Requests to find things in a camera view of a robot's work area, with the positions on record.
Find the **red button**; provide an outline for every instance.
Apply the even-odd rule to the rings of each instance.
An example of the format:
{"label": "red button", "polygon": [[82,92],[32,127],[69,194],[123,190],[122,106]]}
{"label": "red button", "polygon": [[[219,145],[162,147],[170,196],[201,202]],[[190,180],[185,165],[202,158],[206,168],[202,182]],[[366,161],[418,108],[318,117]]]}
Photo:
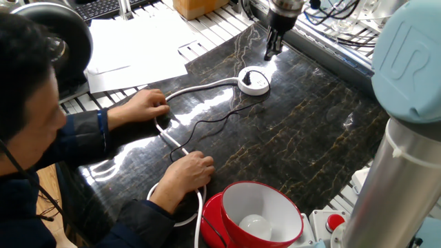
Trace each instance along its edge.
{"label": "red button", "polygon": [[341,215],[332,214],[328,217],[327,226],[330,228],[330,231],[333,231],[344,222],[345,220]]}

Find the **jacket sleeve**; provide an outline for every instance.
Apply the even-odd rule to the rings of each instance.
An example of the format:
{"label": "jacket sleeve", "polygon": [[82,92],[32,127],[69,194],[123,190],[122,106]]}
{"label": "jacket sleeve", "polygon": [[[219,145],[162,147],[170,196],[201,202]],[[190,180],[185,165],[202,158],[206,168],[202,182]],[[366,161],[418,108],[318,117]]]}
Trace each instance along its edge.
{"label": "jacket sleeve", "polygon": [[59,161],[74,164],[104,158],[110,149],[107,109],[68,115],[66,125],[58,131],[37,169]]}
{"label": "jacket sleeve", "polygon": [[172,217],[148,200],[124,204],[110,233],[96,248],[159,248],[174,226]]}

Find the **dark jacket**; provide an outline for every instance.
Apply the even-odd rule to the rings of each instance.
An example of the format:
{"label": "dark jacket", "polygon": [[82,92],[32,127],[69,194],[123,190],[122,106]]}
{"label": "dark jacket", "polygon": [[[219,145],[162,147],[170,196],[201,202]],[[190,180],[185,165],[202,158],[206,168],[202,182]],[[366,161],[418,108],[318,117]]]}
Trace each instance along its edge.
{"label": "dark jacket", "polygon": [[[105,156],[110,147],[107,110],[67,117],[57,139],[28,173],[39,179],[37,170],[59,161]],[[36,217],[39,190],[19,174],[0,177],[0,248],[55,248],[55,239]],[[174,225],[172,217],[147,200],[124,204],[118,220],[97,248],[158,248]]]}

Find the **headphone cable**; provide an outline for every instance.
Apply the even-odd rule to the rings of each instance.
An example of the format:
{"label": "headphone cable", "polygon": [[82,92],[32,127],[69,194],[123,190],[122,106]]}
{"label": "headphone cable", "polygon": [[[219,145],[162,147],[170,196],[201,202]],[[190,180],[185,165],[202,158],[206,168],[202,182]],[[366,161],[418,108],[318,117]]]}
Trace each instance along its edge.
{"label": "headphone cable", "polygon": [[21,175],[23,175],[30,183],[31,185],[34,185],[40,192],[46,196],[46,198],[54,205],[54,207],[58,210],[58,212],[62,215],[64,220],[69,224],[69,226],[82,237],[82,239],[89,245],[89,247],[94,247],[92,245],[92,242],[83,234],[82,231],[79,230],[78,227],[73,223],[70,218],[68,218],[68,215],[62,210],[62,208],[58,205],[58,203],[49,195],[49,193],[35,180],[29,173],[27,173],[21,166],[18,164],[18,162],[15,160],[14,156],[9,152],[9,149],[6,147],[5,143],[0,139],[0,149],[4,152],[4,154],[9,158],[12,165],[20,172]]}

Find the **black hair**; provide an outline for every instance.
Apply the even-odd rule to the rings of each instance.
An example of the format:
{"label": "black hair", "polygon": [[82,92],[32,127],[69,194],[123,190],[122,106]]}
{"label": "black hair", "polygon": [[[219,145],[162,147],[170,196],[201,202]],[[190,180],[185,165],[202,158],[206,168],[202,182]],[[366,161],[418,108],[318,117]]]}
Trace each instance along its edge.
{"label": "black hair", "polygon": [[27,123],[26,101],[49,78],[48,32],[17,14],[0,13],[0,138],[7,143]]}

